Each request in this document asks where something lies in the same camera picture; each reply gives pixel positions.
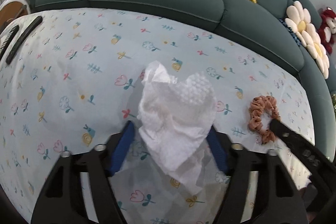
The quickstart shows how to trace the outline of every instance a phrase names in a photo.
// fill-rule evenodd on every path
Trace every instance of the sofa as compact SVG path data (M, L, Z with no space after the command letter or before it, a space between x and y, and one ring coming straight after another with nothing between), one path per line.
M226 37L274 62L295 76L306 90L316 147L330 160L336 147L336 121L330 98L336 93L336 69L330 61L327 81L307 50L297 46L279 19L295 0L29 0L39 12L67 8L110 8L166 17ZM298 0L316 29L321 18L309 0Z

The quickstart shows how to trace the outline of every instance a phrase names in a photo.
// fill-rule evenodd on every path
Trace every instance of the metal bolt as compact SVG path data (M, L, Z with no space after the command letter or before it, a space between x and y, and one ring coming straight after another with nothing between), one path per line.
M106 145L104 145L104 144L97 144L95 147L94 147L94 149L96 150L96 151L103 151L103 150L105 150L106 149Z
M274 149L269 149L267 151L267 154L270 155L270 156L277 156L278 155L277 151L274 150Z
M68 150L63 151L63 152L61 153L61 157L62 157L62 158L67 158L67 157L70 157L70 156L71 156L71 152L68 151Z
M233 150L243 150L243 146L240 143L233 143L231 147Z

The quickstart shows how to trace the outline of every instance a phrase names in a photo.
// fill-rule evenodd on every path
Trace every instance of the brown scrunchie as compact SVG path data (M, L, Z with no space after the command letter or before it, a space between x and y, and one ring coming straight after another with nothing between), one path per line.
M273 96L259 96L251 102L249 112L251 120L249 121L249 129L258 132L262 137L263 144L269 141L275 141L274 133L269 129L262 129L263 123L260 116L265 112L272 114L272 119L280 121L281 117L277 108L277 100Z

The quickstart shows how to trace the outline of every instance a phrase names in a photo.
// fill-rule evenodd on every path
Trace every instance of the tissue paper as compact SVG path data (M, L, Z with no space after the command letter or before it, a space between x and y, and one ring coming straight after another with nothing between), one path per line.
M139 133L157 165L193 194L202 169L206 138L216 115L211 83L202 73L185 81L169 75L155 61L148 65L142 81Z

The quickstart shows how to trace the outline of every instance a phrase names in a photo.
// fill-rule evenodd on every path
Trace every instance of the plush toy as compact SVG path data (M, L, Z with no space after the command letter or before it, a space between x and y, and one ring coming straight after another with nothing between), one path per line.
M334 44L333 34L336 34L336 13L330 7L327 7L321 14L321 18L322 25L317 30L317 33L321 38L322 45L331 54L333 52L331 46Z
M327 79L329 77L329 58L326 55L326 49L321 44L321 39L316 32L315 26L310 23L309 11L303 9L299 1L294 1L294 4L287 8L286 13L289 17L285 19L286 24L292 28L300 39L302 46L315 59L323 77Z

